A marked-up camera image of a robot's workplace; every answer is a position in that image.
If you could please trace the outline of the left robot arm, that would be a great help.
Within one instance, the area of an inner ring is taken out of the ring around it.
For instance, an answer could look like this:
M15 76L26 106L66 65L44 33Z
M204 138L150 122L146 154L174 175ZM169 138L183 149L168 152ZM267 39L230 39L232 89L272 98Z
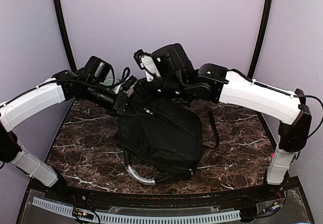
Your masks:
M1 103L1 162L10 163L40 181L51 189L60 202L68 201L71 190L65 186L65 179L22 146L13 130L39 112L73 98L85 99L108 111L117 112L121 95L112 89L126 82L130 69L123 70L119 82L104 85L107 75L113 72L112 65L91 56L86 65L77 71L63 70L44 83Z

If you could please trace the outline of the black right frame post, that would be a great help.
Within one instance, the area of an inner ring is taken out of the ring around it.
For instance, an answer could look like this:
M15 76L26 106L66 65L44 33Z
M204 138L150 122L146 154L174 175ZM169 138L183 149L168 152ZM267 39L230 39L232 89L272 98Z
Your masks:
M251 63L249 66L248 74L247 74L247 76L249 78L252 78L255 74L255 71L256 71L257 63L258 63L261 49L262 49L263 42L264 42L268 19L270 16L271 5L272 5L272 0L264 0L262 17L261 17L261 22L260 22L260 26L259 26L259 32L258 32L253 56L251 59Z

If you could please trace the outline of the pale green bowl on plate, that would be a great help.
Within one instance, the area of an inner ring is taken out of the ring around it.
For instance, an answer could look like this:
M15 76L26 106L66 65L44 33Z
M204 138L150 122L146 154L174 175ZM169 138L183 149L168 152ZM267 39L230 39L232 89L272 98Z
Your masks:
M105 79L105 81L103 82L103 84L105 86L110 86L110 85L113 85L115 83L115 78L107 78Z

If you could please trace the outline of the black student backpack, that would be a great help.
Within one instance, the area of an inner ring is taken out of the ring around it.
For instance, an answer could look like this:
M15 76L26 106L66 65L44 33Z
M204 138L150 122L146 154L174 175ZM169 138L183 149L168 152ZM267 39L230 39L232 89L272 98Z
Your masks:
M191 179L202 159L202 124L199 116L180 103L159 99L131 104L134 113L118 117L117 136L127 173L141 184ZM133 158L157 168L155 178L140 176Z

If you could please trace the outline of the black frame post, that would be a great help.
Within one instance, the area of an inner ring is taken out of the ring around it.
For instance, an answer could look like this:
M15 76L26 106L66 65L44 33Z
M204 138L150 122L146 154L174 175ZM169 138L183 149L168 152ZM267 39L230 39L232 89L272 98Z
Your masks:
M61 0L53 0L54 8L55 8L55 13L56 13L56 18L59 26L59 31L61 35L61 39L63 42L64 50L66 53L66 57L69 63L69 66L72 71L76 71L76 63L74 60L74 56L72 53L72 48L70 45L69 37L68 37L68 32L65 24L65 19L63 15L63 8L61 4Z
M249 78L252 78L255 74L255 71L256 71L257 63L258 63L261 49L262 49L263 42L264 42L268 19L270 16L271 5L272 5L272 0L264 0L262 17L261 17L261 22L260 22L260 26L259 26L259 32L258 32L253 56L251 59L251 63L249 66L248 74L247 74L247 76Z

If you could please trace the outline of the cream floral mug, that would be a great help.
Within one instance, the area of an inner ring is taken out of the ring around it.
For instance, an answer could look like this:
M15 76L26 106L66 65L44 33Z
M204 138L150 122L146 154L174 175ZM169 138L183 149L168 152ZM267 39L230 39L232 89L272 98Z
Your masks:
M214 104L214 103L210 103L210 102L208 102L208 103L206 104L206 106L207 106L209 109L211 109L211 110L217 109L217 108L219 107L219 105L218 105L218 104Z

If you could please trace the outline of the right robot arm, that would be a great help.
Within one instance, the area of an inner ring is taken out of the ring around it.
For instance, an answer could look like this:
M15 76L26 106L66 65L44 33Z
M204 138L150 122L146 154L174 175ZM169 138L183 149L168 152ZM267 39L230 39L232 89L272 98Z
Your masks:
M300 89L287 91L250 79L237 69L204 64L195 69L182 45L175 43L152 53L134 53L138 67L146 73L137 84L144 97L195 99L249 108L279 120L279 143L266 172L266 183L258 188L258 197L268 201L277 192L297 153L313 135L312 115L307 95Z

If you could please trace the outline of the black left frame post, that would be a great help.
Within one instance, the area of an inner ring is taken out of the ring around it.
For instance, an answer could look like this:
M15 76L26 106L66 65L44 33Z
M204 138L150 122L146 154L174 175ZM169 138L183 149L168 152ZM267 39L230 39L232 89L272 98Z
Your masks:
M53 0L54 8L55 8L55 13L56 13L56 18L59 26L59 31L61 35L61 39L63 42L64 50L66 53L66 57L69 63L69 66L72 71L76 71L76 63L74 60L74 56L72 53L72 48L70 45L69 37L68 37L68 32L65 24L65 19L63 15L63 8L61 4L61 0Z

